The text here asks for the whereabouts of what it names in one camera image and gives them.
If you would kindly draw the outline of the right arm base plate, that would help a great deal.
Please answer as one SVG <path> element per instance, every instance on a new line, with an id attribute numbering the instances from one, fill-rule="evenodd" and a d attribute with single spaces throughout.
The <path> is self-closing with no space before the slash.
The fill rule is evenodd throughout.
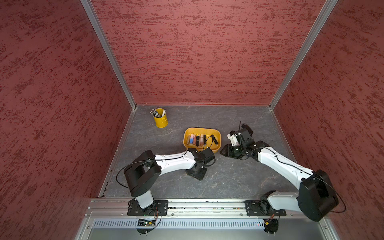
<path id="1" fill-rule="evenodd" d="M 285 217 L 285 210 L 275 210 L 267 201 L 244 201 L 247 216 L 249 217 Z"/>

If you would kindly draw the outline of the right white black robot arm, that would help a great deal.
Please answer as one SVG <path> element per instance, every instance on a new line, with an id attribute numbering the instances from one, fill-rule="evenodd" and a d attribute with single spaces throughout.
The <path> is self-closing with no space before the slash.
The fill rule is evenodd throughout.
<path id="1" fill-rule="evenodd" d="M 339 204 L 339 198 L 327 173 L 305 168 L 279 154 L 270 145 L 253 139 L 253 131 L 243 128 L 231 131 L 230 143 L 220 151 L 221 155 L 238 160 L 253 159 L 266 165 L 288 180 L 295 192 L 269 191 L 260 198 L 264 215 L 273 216 L 277 211 L 300 212 L 318 222 Z"/>

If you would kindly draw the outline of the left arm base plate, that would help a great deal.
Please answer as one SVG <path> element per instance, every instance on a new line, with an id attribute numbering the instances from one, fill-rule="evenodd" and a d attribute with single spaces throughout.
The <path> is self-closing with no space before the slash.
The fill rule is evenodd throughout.
<path id="1" fill-rule="evenodd" d="M 154 202 L 147 208 L 142 209 L 136 199 L 129 201 L 128 203 L 128 216 L 166 216 L 168 212 L 169 201 L 168 200 L 154 200 Z"/>

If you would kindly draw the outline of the yellow plastic storage box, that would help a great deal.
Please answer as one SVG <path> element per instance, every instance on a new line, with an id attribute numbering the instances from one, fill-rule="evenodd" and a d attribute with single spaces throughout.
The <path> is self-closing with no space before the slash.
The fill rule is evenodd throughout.
<path id="1" fill-rule="evenodd" d="M 211 149 L 217 153 L 221 148 L 221 134 L 215 129 L 188 128 L 184 133 L 183 144 L 186 149 L 194 148 L 198 151 Z"/>

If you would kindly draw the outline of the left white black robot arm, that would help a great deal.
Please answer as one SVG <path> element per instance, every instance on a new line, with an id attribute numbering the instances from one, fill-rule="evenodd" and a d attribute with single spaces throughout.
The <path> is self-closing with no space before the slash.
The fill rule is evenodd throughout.
<path id="1" fill-rule="evenodd" d="M 131 196 L 136 199 L 142 210 L 146 210 L 154 205 L 151 187 L 160 176 L 185 170 L 187 175 L 201 181 L 207 167 L 215 162 L 215 154 L 211 149 L 198 151 L 189 148 L 173 155 L 155 155 L 152 151 L 145 151 L 124 167 L 123 173 Z"/>

